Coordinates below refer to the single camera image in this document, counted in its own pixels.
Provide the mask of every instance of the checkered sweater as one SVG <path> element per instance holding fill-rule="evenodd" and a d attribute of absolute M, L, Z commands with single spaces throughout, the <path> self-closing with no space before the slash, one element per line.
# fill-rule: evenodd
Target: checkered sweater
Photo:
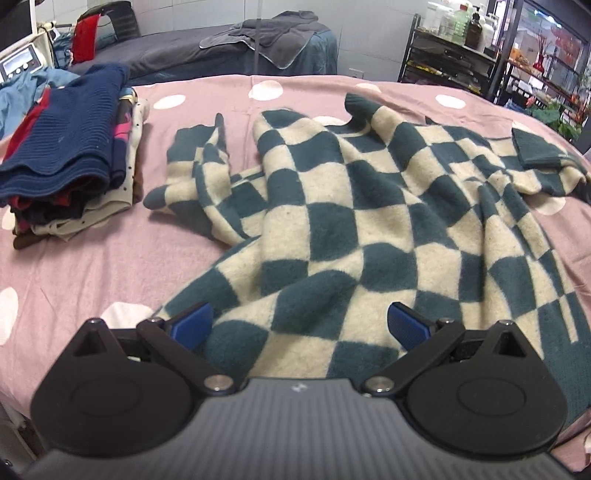
<path fill-rule="evenodd" d="M 487 140 L 414 125 L 353 94 L 352 120 L 290 110 L 254 126 L 262 166 L 230 176 L 223 118 L 181 129 L 145 205 L 232 245 L 166 302 L 209 301 L 206 358 L 234 376 L 349 377 L 394 361 L 393 301 L 468 329 L 514 319 L 569 402 L 591 398 L 591 335 L 564 267 L 522 196 L 588 197 L 578 159 L 532 133 Z"/>

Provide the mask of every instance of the white device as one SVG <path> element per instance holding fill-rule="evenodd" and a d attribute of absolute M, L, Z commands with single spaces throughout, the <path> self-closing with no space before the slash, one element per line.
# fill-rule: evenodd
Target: white device
<path fill-rule="evenodd" d="M 22 0 L 0 21 L 0 80 L 53 64 L 49 41 L 38 32 L 35 0 Z"/>

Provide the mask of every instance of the massage bed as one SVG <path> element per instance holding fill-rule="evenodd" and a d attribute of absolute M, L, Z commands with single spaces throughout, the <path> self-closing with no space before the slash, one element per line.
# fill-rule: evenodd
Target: massage bed
<path fill-rule="evenodd" d="M 192 28 L 132 38 L 98 51 L 94 60 L 74 64 L 69 70 L 82 74 L 96 63 L 124 63 L 131 71 L 130 86 L 217 75 L 253 74 L 254 52 L 243 43 L 200 51 L 202 39 L 228 27 L 230 25 Z M 273 76 L 334 75 L 337 58 L 337 39 L 328 30 L 314 33 L 287 68 L 279 69 L 266 58 L 259 57 L 258 73 Z"/>
<path fill-rule="evenodd" d="M 167 150 L 179 129 L 211 125 L 221 113 L 230 168 L 237 173 L 260 162 L 252 128 L 261 112 L 289 107 L 322 125 L 343 125 L 350 120 L 343 106 L 348 92 L 385 104 L 414 123 L 429 119 L 488 138 L 506 137 L 513 128 L 522 128 L 576 154 L 535 119 L 446 87 L 367 83 L 340 76 L 232 75 L 137 87 L 139 98 L 151 105 L 138 149 L 144 191 L 166 182 Z M 580 160 L 590 168 L 583 157 Z M 545 194 L 528 202 L 591 318 L 591 206 L 574 197 Z M 110 327 L 133 327 L 227 250 L 227 245 L 197 235 L 177 217 L 151 212 L 141 204 L 67 243 L 50 239 L 18 252 L 12 249 L 8 209 L 0 211 L 0 218 L 0 400 L 25 415 L 44 374 L 86 319 L 98 316 Z M 576 339 L 569 343 L 567 337 L 565 348 L 577 346 Z M 567 387 L 570 394 L 579 395 L 589 389 Z M 562 432 L 554 454 L 571 470 L 583 469 L 590 433 L 591 411 L 583 409 Z"/>

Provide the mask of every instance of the white bottle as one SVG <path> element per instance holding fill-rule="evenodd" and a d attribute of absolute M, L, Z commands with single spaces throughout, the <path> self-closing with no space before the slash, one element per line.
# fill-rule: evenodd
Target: white bottle
<path fill-rule="evenodd" d="M 439 33 L 439 26 L 441 25 L 441 20 L 443 19 L 443 15 L 445 12 L 449 10 L 449 0 L 443 0 L 443 5 L 437 6 L 437 12 L 435 13 L 435 20 L 433 21 L 433 29 L 432 32 L 437 35 Z"/>
<path fill-rule="evenodd" d="M 486 12 L 486 7 L 484 6 L 484 4 L 480 4 L 480 26 L 481 27 L 484 27 L 484 25 L 486 24 L 485 12 Z"/>
<path fill-rule="evenodd" d="M 486 16 L 486 23 L 482 27 L 482 35 L 480 35 L 480 42 L 478 42 L 477 50 L 484 53 L 485 48 L 489 48 L 495 37 L 495 27 L 493 26 L 495 19 L 489 15 Z"/>
<path fill-rule="evenodd" d="M 435 29 L 435 20 L 437 17 L 437 7 L 438 4 L 435 2 L 429 2 L 427 4 L 427 12 L 425 12 L 425 17 L 423 19 L 423 28 L 429 32 Z"/>
<path fill-rule="evenodd" d="M 441 23 L 439 25 L 439 32 L 437 33 L 438 37 L 443 38 L 447 41 L 452 41 L 453 39 L 453 32 L 456 29 L 456 17 L 453 15 L 453 9 L 450 7 L 446 7 L 445 12 L 443 13 L 443 17 L 441 18 Z"/>

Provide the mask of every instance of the green leaf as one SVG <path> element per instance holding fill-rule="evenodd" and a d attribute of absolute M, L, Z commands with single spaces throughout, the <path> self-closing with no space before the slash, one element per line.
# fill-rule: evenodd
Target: green leaf
<path fill-rule="evenodd" d="M 560 119 L 560 112 L 558 110 L 537 110 L 532 112 L 532 116 L 542 122 L 544 125 L 550 125 Z"/>
<path fill-rule="evenodd" d="M 560 110 L 560 107 L 562 105 L 560 104 L 560 102 L 553 98 L 550 103 L 548 103 L 548 107 L 546 108 L 546 110 Z"/>
<path fill-rule="evenodd" d="M 569 142 L 575 141 L 579 138 L 579 132 L 570 124 L 560 124 L 558 133 Z"/>

